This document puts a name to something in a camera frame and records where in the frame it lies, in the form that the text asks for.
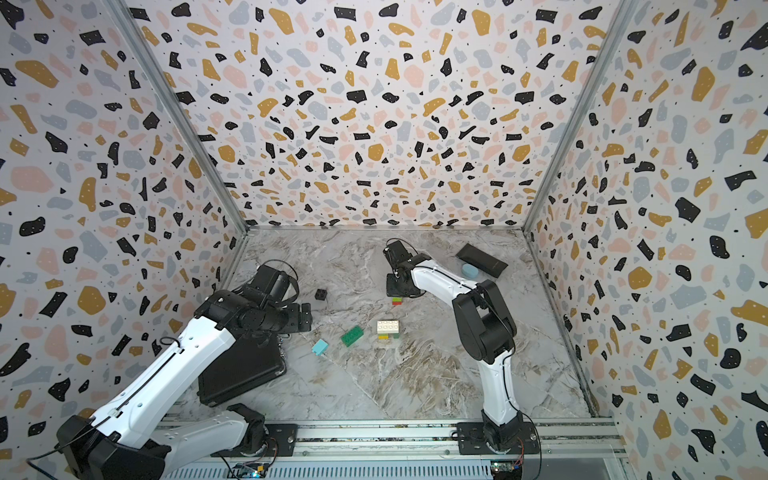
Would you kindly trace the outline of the white long lego brick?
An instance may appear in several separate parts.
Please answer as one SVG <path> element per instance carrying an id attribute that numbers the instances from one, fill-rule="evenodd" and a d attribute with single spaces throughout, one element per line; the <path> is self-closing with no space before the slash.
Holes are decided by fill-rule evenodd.
<path id="1" fill-rule="evenodd" d="M 376 323 L 376 333 L 378 335 L 398 335 L 400 333 L 400 322 L 398 320 L 378 320 Z"/>

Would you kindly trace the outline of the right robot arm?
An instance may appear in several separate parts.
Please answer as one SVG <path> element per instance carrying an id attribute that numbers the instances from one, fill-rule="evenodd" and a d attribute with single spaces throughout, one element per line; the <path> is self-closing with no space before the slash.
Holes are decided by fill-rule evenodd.
<path id="1" fill-rule="evenodd" d="M 428 254 L 410 252 L 399 238 L 389 239 L 383 254 L 391 269 L 386 277 L 389 297 L 431 294 L 452 308 L 461 345 L 478 364 L 486 445 L 497 453 L 523 447 L 533 422 L 515 397 L 511 359 L 517 326 L 496 283 L 452 273 Z"/>

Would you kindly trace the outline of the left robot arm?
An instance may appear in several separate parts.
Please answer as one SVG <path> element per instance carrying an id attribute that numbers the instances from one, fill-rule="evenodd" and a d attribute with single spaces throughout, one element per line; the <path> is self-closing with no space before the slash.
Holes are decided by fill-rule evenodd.
<path id="1" fill-rule="evenodd" d="M 201 458 L 230 451 L 259 455 L 273 440 L 264 416 L 234 404 L 207 420 L 166 433 L 157 427 L 180 395 L 237 340 L 311 328 L 293 269 L 258 268 L 233 291 L 219 290 L 193 313 L 155 361 L 89 418 L 73 416 L 57 431 L 57 451 L 78 479 L 160 479 Z"/>

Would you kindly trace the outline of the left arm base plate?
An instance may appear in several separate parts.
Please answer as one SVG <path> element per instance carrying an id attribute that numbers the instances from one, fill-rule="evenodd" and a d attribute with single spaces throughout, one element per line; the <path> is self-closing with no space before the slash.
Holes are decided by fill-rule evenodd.
<path id="1" fill-rule="evenodd" d="M 246 457 L 259 459 L 264 457 L 291 457 L 298 434 L 298 425 L 293 423 L 268 423 L 249 427 L 244 439 L 232 449 L 220 450 L 212 454 L 224 457 Z"/>

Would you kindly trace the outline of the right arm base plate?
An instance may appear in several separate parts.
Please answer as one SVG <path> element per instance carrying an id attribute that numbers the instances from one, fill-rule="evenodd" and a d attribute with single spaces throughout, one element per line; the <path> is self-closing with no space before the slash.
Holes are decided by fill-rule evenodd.
<path id="1" fill-rule="evenodd" d="M 541 445 L 531 422 L 496 428 L 482 422 L 460 422 L 452 438 L 461 455 L 538 454 Z"/>

